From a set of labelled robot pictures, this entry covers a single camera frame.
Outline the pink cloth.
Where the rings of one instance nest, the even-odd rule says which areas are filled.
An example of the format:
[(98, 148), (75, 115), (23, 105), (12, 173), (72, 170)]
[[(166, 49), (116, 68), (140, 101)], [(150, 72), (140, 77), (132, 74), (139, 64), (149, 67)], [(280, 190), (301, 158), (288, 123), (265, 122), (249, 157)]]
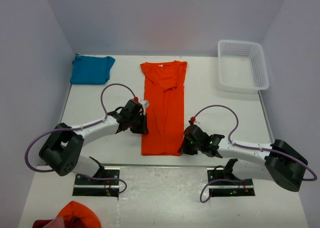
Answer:
[(63, 217), (57, 217), (51, 220), (43, 228), (65, 228), (65, 221)]

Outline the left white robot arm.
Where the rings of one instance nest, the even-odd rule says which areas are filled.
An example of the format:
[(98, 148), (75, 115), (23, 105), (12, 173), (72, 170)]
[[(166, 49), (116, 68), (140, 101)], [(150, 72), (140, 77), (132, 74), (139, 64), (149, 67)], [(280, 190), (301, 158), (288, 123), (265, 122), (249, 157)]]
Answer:
[(103, 166), (92, 157), (81, 156), (82, 148), (127, 129), (135, 134), (148, 134), (148, 105), (147, 100), (130, 99), (124, 107), (108, 112), (107, 117), (93, 123), (74, 127), (61, 123), (40, 149), (39, 157), (59, 176), (73, 172), (86, 177), (92, 184), (99, 184), (104, 179)]

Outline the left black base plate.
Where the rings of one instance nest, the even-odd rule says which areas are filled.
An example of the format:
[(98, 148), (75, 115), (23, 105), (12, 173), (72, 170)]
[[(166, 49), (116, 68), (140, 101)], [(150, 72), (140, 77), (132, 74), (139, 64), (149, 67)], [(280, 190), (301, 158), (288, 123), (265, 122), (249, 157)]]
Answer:
[(72, 196), (118, 197), (118, 180), (92, 180), (77, 175), (74, 180)]

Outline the orange cloth in pile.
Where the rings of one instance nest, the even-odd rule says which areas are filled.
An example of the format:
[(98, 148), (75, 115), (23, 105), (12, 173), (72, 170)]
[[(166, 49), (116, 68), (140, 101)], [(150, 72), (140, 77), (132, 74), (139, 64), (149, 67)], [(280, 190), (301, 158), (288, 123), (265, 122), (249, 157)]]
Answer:
[(76, 201), (69, 202), (56, 217), (63, 218), (65, 227), (102, 227), (96, 214), (87, 206)]

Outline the dark red cloth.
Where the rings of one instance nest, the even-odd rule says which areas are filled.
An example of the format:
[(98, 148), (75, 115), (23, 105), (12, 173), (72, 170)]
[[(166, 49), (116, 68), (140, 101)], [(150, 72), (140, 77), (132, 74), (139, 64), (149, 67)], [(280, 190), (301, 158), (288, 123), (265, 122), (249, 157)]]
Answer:
[(33, 225), (32, 228), (47, 228), (47, 227), (56, 227), (57, 224), (53, 219), (49, 219), (49, 220), (36, 220)]

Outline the folded blue t shirt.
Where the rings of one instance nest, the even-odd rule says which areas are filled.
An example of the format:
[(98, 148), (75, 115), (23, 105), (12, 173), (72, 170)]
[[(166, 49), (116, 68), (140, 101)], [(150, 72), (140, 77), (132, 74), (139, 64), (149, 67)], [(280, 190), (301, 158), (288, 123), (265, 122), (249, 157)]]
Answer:
[(110, 71), (115, 61), (110, 56), (100, 58), (76, 55), (72, 62), (70, 83), (72, 85), (103, 85), (110, 79)]

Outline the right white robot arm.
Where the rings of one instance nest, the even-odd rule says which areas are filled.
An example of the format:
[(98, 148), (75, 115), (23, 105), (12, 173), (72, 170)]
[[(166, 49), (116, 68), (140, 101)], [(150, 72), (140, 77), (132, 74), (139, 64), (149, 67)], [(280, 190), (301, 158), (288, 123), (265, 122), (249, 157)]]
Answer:
[(217, 178), (228, 184), (249, 179), (274, 181), (278, 186), (298, 192), (304, 178), (307, 160), (282, 140), (273, 144), (256, 144), (246, 149), (246, 143), (236, 145), (224, 135), (208, 135), (197, 125), (184, 131), (179, 151), (187, 155), (203, 153), (208, 157), (227, 158)]

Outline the white plastic basket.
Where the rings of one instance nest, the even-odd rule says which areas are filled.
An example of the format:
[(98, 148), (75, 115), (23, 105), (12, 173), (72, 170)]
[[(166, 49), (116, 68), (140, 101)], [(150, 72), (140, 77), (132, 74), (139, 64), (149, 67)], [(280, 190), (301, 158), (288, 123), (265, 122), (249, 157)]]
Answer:
[(269, 88), (263, 48), (258, 43), (220, 40), (218, 81), (223, 91), (254, 94)]

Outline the orange t shirt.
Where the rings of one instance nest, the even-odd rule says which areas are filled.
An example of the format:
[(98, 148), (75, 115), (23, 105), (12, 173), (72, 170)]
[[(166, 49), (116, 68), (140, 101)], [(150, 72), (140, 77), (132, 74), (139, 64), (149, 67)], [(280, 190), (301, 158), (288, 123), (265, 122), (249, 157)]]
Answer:
[(185, 78), (188, 63), (143, 63), (144, 99), (149, 134), (141, 139), (141, 154), (180, 156), (184, 138)]

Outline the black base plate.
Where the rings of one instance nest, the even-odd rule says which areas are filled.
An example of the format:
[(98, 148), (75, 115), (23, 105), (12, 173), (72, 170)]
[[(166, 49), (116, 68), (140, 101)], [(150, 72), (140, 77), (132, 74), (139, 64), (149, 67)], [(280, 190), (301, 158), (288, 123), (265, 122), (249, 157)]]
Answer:
[(118, 197), (118, 180), (92, 180), (77, 175), (74, 180), (72, 196)]
[[(224, 167), (218, 166), (207, 169), (208, 182), (216, 179), (238, 180), (235, 176), (225, 175)], [(209, 185), (210, 197), (236, 197), (236, 196), (255, 196), (253, 181), (251, 179), (245, 182), (225, 182), (219, 181)]]

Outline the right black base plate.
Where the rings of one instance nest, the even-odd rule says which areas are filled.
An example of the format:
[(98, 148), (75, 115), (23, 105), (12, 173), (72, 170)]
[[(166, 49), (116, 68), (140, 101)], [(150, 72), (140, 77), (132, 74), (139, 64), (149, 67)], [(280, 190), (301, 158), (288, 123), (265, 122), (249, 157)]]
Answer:
[[(218, 166), (207, 169), (208, 182), (216, 179), (238, 180), (235, 176), (225, 175), (224, 167)], [(210, 197), (236, 197), (236, 196), (255, 196), (253, 181), (251, 179), (245, 182), (225, 182), (219, 181), (209, 185)]]

